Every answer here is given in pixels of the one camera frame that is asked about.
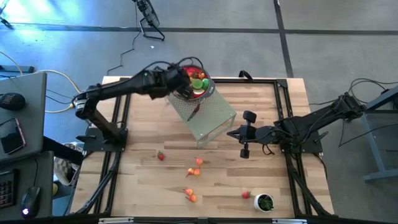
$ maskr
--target wooden table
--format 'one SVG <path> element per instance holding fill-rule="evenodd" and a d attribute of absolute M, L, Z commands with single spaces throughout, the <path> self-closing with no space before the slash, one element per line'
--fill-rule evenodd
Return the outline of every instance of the wooden table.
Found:
<path fill-rule="evenodd" d="M 104 77 L 103 83 L 119 78 Z M 294 115 L 309 113 L 303 79 L 290 78 L 287 82 Z M 254 124 L 257 127 L 272 125 L 278 120 L 272 85 L 218 83 L 216 87 L 238 113 L 233 129 L 244 123 L 244 110 L 257 113 Z M 100 102 L 97 108 L 111 120 L 114 99 Z M 242 159 L 239 156 L 242 145 L 222 134 L 197 149 L 195 139 L 171 105 L 164 99 L 152 101 L 141 95 L 131 96 L 127 127 L 129 138 L 120 163 L 112 216 L 294 217 L 285 157 L 279 146 L 270 145 L 275 155 L 265 156 L 261 145 L 251 144 L 250 158 Z M 156 158 L 158 151 L 164 152 L 164 161 Z M 103 157 L 103 152 L 95 152 L 84 161 L 71 212 L 81 208 L 98 185 Z M 204 160 L 201 176 L 185 178 L 187 169 L 195 167 L 195 157 Z M 324 208 L 333 213 L 321 162 L 312 154 L 304 154 L 303 164 L 308 187 Z M 183 189 L 187 188 L 194 190 L 197 203 L 185 198 Z M 274 211 L 255 210 L 254 197 L 241 197 L 245 190 L 253 195 L 271 194 L 275 200 Z M 304 211 L 301 191 L 297 192 Z"/>

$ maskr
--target small white pot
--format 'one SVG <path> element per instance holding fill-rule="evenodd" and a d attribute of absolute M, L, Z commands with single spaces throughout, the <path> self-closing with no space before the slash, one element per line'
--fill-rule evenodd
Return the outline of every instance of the small white pot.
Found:
<path fill-rule="evenodd" d="M 259 194 L 259 195 L 257 195 L 257 196 L 254 198 L 254 208 L 256 208 L 257 210 L 262 211 L 262 212 L 270 212 L 270 211 L 272 211 L 272 210 L 265 211 L 265 210 L 261 209 L 260 206 L 259 206 L 259 199 L 260 199 L 260 197 L 263 196 L 263 195 L 266 195 L 266 196 L 270 197 L 271 200 L 272 200 L 272 204 L 273 204 L 273 206 L 275 207 L 275 202 L 274 202 L 274 199 L 271 197 L 271 195 L 268 195 L 268 194 Z"/>

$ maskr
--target keyboard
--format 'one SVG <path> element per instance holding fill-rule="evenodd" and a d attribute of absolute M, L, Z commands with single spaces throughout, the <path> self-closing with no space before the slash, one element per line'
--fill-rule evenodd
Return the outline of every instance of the keyboard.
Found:
<path fill-rule="evenodd" d="M 19 170 L 0 172 L 0 209 L 16 204 Z"/>

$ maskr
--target green vegetable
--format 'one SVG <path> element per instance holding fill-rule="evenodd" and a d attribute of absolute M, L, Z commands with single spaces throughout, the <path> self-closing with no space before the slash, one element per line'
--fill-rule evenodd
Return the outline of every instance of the green vegetable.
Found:
<path fill-rule="evenodd" d="M 209 87 L 209 79 L 204 78 L 204 79 L 202 80 L 202 82 L 203 82 L 202 88 L 203 88 L 204 90 L 207 90 L 207 87 Z"/>
<path fill-rule="evenodd" d="M 272 200 L 269 196 L 266 196 L 265 198 L 260 198 L 259 206 L 265 211 L 271 211 L 274 208 L 274 204 L 272 203 Z"/>
<path fill-rule="evenodd" d="M 192 87 L 196 90 L 201 89 L 203 86 L 203 82 L 200 79 L 194 78 L 192 81 Z"/>

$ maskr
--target smartphone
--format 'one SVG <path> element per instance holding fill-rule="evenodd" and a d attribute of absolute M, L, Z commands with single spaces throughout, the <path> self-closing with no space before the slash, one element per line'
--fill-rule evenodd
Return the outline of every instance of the smartphone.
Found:
<path fill-rule="evenodd" d="M 0 124 L 0 140 L 6 154 L 11 154 L 26 146 L 18 119 L 12 118 Z"/>

